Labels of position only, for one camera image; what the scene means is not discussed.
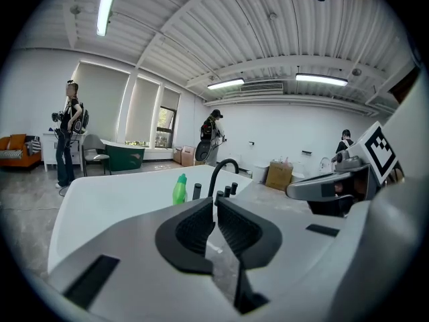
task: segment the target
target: chair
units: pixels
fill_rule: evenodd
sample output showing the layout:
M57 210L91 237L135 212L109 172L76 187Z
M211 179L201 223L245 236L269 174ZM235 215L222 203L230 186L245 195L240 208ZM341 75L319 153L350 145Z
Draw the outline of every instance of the chair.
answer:
M99 154L97 150L105 151L106 145L102 143L100 138L97 135L87 135L82 144L82 159L83 159L83 174L88 176L86 171L86 163L92 161L101 161L104 166L104 171L106 174L106 162L109 165L109 172L112 175L110 167L110 157L106 154Z

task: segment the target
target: window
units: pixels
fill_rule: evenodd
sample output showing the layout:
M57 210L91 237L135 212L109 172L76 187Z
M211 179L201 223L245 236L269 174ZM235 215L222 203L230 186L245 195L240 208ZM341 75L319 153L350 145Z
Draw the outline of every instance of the window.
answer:
M156 127L155 148L171 148L173 146L175 122L176 110L161 106Z
M130 146L139 146L139 147L149 147L149 142L144 142L144 141L134 141L134 142L129 142L129 141L125 141L125 144L130 145Z

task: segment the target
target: ceiling beam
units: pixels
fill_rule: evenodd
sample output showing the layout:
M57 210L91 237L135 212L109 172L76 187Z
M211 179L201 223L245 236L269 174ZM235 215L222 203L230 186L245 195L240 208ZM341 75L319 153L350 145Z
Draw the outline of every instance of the ceiling beam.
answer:
M168 20L167 22L162 26L159 33L157 33L149 42L149 44L146 46L145 50L141 54L139 60L137 61L137 64L135 65L136 68L138 68L145 58L149 55L152 48L157 44L157 42L160 40L160 38L163 36L165 32L167 32L177 21L180 20L181 17L183 17L186 13L188 13L193 7L198 5L203 0L189 0L187 3L185 3L181 8L179 8Z
M236 105L246 103L259 103L259 104L297 104L297 105L312 105L317 107L330 107L337 109L345 109L348 112L360 113L363 115L371 115L376 113L377 110L361 104L351 103L348 101L341 101L328 97L319 97L313 95L260 95L253 97L234 97L220 100L209 101L205 106L221 106L221 105Z
M345 71L351 70L355 63L349 60L342 60L340 58L333 58L327 56L311 56L311 55L290 55L290 56L276 56L269 58L259 58L257 60L246 61L232 66L220 68L214 72L219 75L230 75L237 72L244 72L247 70L254 70L267 67L279 66L320 66L327 68L342 69ZM366 66L364 64L357 64L355 68L362 71L363 76L369 76L380 81L387 79L387 74L379 69ZM208 72L196 78L192 78L186 84L186 87L191 87L210 80L213 73Z
M384 95L390 91L396 84L398 84L404 77L411 72L416 65L412 59L409 59L404 65L399 68L395 74L391 75L378 89L375 94L369 98L365 104L369 105L372 100L377 98L379 95Z
M78 41L78 32L76 29L76 16L71 14L70 8L75 4L75 0L62 0L62 13L64 16L64 25L66 26L67 38L70 47L74 49Z

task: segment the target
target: person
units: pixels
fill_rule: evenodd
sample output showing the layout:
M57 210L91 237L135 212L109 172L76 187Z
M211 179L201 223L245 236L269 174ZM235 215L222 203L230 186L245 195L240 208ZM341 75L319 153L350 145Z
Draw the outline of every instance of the person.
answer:
M338 144L338 147L336 147L335 154L338 154L341 150L347 150L347 148L353 144L353 141L350 139L350 137L350 130L344 130L343 135L341 136L341 141Z
M64 111L60 129L57 129L58 143L56 146L56 163L57 163L57 177L58 182L55 187L68 186L74 180L72 155L70 153L70 140L72 136L73 123L82 114L82 107L79 105L77 98L78 84L75 82L68 82L66 86L67 107Z
M217 165L217 152L219 150L220 139L225 136L225 132L219 121L220 118L223 118L223 116L218 109L213 110L213 112L208 116L208 119L213 121L216 126L216 129L212 131L210 154L206 159L206 164L213 167L216 167Z

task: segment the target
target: black faucet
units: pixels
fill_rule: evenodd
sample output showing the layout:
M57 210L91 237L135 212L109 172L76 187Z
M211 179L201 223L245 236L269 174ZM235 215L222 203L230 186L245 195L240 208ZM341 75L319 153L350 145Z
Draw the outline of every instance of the black faucet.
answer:
M213 197L213 191L215 190L217 174L225 164L233 164L235 167L235 174L239 173L239 165L237 164L237 161L233 160L232 158L227 158L222 162L219 162L216 168L213 170L212 180L210 180L210 187L208 189L208 197Z

